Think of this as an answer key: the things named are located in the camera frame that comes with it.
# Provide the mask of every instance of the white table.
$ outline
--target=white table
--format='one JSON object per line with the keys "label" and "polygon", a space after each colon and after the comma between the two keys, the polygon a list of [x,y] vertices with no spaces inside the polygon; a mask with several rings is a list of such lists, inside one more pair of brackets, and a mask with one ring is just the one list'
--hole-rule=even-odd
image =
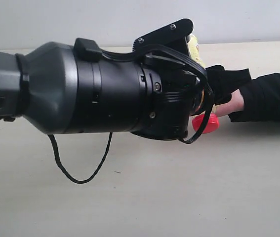
{"label": "white table", "polygon": [[[280,72],[280,42],[200,50],[209,66]],[[220,122],[192,145],[114,134],[86,185],[61,173],[48,137],[28,122],[1,122],[0,237],[279,237],[280,124]],[[64,165],[85,178],[107,135],[57,139]]]}

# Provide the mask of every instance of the red bottle cap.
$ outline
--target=red bottle cap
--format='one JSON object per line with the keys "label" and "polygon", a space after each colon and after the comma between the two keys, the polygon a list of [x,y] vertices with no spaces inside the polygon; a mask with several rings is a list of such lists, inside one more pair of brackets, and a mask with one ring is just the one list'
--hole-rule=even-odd
{"label": "red bottle cap", "polygon": [[[193,128],[195,131],[197,131],[199,129],[199,127],[202,123],[203,117],[204,117],[204,114],[198,115],[197,117],[195,117],[193,119],[192,124],[193,124]],[[219,127],[218,117],[217,117],[217,115],[212,113],[212,114],[210,114],[208,124],[205,127],[203,134],[214,132],[218,127]]]}

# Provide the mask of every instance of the black sleeve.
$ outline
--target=black sleeve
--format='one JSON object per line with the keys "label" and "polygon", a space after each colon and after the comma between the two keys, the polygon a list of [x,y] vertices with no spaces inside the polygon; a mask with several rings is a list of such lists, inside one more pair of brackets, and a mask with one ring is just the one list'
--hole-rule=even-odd
{"label": "black sleeve", "polygon": [[244,111],[229,115],[231,122],[280,122],[280,73],[265,75],[240,88]]}

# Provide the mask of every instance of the robotic arm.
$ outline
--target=robotic arm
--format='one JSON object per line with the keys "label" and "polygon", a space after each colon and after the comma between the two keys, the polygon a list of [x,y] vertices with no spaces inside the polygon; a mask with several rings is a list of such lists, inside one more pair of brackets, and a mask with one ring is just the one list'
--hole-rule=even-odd
{"label": "robotic arm", "polygon": [[[58,166],[75,183],[99,171],[113,132],[190,144],[213,105],[228,102],[251,80],[246,70],[204,69],[193,61],[192,31],[189,19],[179,20],[139,37],[126,54],[81,38],[74,46],[49,42],[28,55],[0,52],[0,120],[24,117],[47,134]],[[203,112],[200,128],[186,139],[189,117]],[[100,165],[89,179],[74,179],[60,162],[54,135],[99,132],[110,133]]]}

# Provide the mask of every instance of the gray wall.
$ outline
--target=gray wall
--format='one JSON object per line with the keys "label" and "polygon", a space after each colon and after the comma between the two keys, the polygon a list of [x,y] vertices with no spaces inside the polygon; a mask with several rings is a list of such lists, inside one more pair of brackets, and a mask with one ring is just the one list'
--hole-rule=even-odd
{"label": "gray wall", "polygon": [[0,0],[0,49],[76,37],[126,46],[183,17],[201,43],[280,40],[279,0]]}

